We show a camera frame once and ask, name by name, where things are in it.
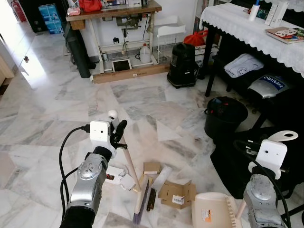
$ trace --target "white tablecloth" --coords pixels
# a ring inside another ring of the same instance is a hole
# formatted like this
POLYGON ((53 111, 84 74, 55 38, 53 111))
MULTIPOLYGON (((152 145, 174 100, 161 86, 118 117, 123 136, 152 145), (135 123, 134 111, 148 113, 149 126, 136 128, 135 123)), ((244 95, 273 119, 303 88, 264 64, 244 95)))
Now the white tablecloth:
MULTIPOLYGON (((203 21, 220 28, 222 31, 235 36, 264 54, 276 58, 286 67, 292 67, 304 77, 304 42, 285 44, 268 36, 265 29, 271 29, 264 24, 265 20, 256 18, 248 20, 246 9, 231 3, 206 7, 202 13, 203 21)), ((296 28, 298 26, 282 21, 280 26, 296 28)))
MULTIPOLYGON (((273 0, 264 0, 265 2, 276 2, 273 0)), ((304 0, 288 0, 289 4, 287 6, 288 9, 294 10, 296 12, 304 11, 304 0)))

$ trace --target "cloth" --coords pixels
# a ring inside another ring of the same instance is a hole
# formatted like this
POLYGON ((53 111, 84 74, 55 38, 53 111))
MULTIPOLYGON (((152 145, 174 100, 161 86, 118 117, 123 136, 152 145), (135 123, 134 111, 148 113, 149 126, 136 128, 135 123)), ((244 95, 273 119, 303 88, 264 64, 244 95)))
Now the cloth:
MULTIPOLYGON (((268 36, 265 29, 271 29, 265 25, 265 20, 256 18, 249 21, 249 15, 244 12, 245 7, 231 3, 217 6, 208 6, 204 9, 201 18, 203 21, 235 36, 265 55, 276 58, 279 63, 300 73, 304 77, 304 43, 285 44, 268 36)), ((282 21, 280 26, 299 28, 296 25, 282 21)))
MULTIPOLYGON (((268 3, 275 3, 276 0, 264 0, 268 3)), ((294 10, 295 12, 302 12, 304 11, 304 0, 288 0, 289 4, 287 9, 294 10)))
POLYGON ((252 70, 259 70, 264 64, 251 54, 244 53, 232 62, 228 63, 224 69, 230 77, 236 78, 252 70))

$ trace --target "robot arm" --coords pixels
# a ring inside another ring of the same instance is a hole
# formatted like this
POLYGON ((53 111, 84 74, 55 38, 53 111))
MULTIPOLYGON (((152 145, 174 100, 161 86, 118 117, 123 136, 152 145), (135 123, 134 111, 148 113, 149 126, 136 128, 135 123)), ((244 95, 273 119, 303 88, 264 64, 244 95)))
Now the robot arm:
MULTIPOLYGON (((297 137, 298 134, 295 132, 282 131, 262 141, 256 161, 273 180, 280 178, 280 167, 287 152, 287 147, 281 141, 297 137)), ((256 145, 256 143, 248 141, 247 149, 251 149, 249 147, 251 144, 256 145)), ((252 228, 285 228, 276 208, 276 191, 271 180, 253 162, 249 164, 248 168, 252 176, 244 192, 244 201, 248 205, 250 226, 252 228)))
POLYGON ((119 144, 127 121, 118 123, 117 118, 90 123, 90 138, 95 149, 78 167, 77 182, 60 228, 92 227, 101 200, 101 188, 106 179, 108 162, 116 155, 118 147, 127 147, 119 144))

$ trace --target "wire rack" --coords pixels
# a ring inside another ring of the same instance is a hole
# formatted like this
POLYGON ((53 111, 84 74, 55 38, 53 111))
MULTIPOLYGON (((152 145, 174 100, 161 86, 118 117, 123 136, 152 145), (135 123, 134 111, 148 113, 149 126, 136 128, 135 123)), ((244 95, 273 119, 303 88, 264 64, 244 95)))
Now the wire rack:
POLYGON ((153 55, 158 64, 165 64, 171 61, 174 45, 183 41, 184 34, 172 34, 156 37, 156 44, 153 48, 153 55))

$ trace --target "white plastic jug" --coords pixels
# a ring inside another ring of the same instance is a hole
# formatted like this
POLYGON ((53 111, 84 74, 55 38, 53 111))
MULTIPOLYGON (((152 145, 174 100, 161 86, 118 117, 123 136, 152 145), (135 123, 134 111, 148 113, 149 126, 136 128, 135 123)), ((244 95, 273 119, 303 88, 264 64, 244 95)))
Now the white plastic jug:
POLYGON ((143 44, 143 47, 139 51, 140 58, 142 63, 150 63, 151 62, 151 54, 150 49, 148 48, 147 44, 143 44))

